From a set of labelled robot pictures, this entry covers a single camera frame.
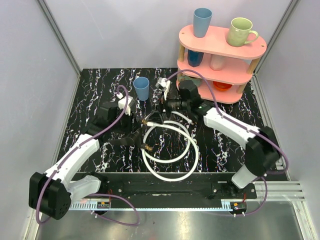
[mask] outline black and white marble surface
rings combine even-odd
[[[176,68],[112,68],[84,69],[73,102],[71,114],[60,147],[58,159],[76,142],[81,129],[86,126],[96,114],[100,103],[115,101],[118,85],[127,87],[130,96],[136,99],[136,114],[144,117],[150,113],[153,103],[161,94],[155,84],[160,77],[167,78],[176,72]],[[137,77],[147,77],[150,81],[149,100],[140,102],[133,87]],[[170,96],[177,95],[176,78],[172,80]],[[254,90],[250,83],[245,87],[242,98],[234,104],[219,104],[220,108],[231,116],[250,125],[263,127],[263,120],[258,108]],[[171,120],[182,123],[196,139],[199,148],[198,172],[235,172],[244,162],[244,150],[232,139],[221,132],[203,126],[190,125],[180,117],[172,115]],[[110,138],[120,138],[121,135],[111,133]],[[160,159],[172,159],[180,155],[186,141],[183,136],[169,129],[156,128],[148,142],[153,146],[153,155]],[[193,147],[178,162],[159,164],[150,161],[156,172],[188,172],[194,163]],[[94,153],[79,170],[80,172],[147,172],[141,150],[136,147],[103,145]]]

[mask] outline shiny metal surface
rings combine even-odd
[[[249,203],[249,211],[258,206]],[[109,212],[119,221],[134,222],[133,212]],[[88,212],[69,211],[61,220],[39,228],[37,240],[302,240],[293,206],[267,202],[252,216],[226,217],[207,212],[140,212],[138,227],[118,225]]]

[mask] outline red bowl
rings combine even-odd
[[[218,82],[218,81],[214,81],[213,82],[213,86],[215,87],[215,89],[217,89],[220,92],[225,92],[225,91],[229,90],[232,87],[231,84]]]

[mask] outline gray wall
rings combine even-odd
[[[17,240],[29,178],[52,163],[77,76],[35,0],[2,0],[0,33],[0,239]]]
[[[258,79],[289,173],[302,184],[320,235],[320,1],[302,0],[266,58]]]
[[[290,0],[45,0],[81,68],[177,67],[179,31],[194,10],[228,28],[249,18],[266,41]]]

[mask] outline pink shelf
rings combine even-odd
[[[223,104],[234,104],[238,102],[242,97],[242,92],[237,93],[238,86],[234,85],[227,91],[218,91],[215,89],[214,85],[212,84],[212,90],[215,96],[215,99],[219,103]],[[209,91],[209,88],[205,82],[198,87],[198,92],[202,99],[213,101],[212,95]]]
[[[225,66],[219,71],[214,71],[210,68],[210,58],[211,55],[205,53],[203,60],[199,66],[192,67],[188,64],[188,53],[184,54],[184,61],[177,61],[178,68],[191,69],[201,73],[207,80],[232,84],[232,85],[242,85],[250,81],[252,74],[247,73],[249,64],[244,60],[232,57],[225,58]],[[184,72],[184,75],[190,77],[198,78],[199,76],[193,72]]]
[[[226,41],[228,30],[228,28],[224,27],[209,26],[205,37],[198,38],[194,36],[194,26],[188,25],[181,29],[179,40],[181,45],[186,49],[237,59],[257,59],[267,50],[267,43],[260,36],[256,41],[244,46],[230,46]]]

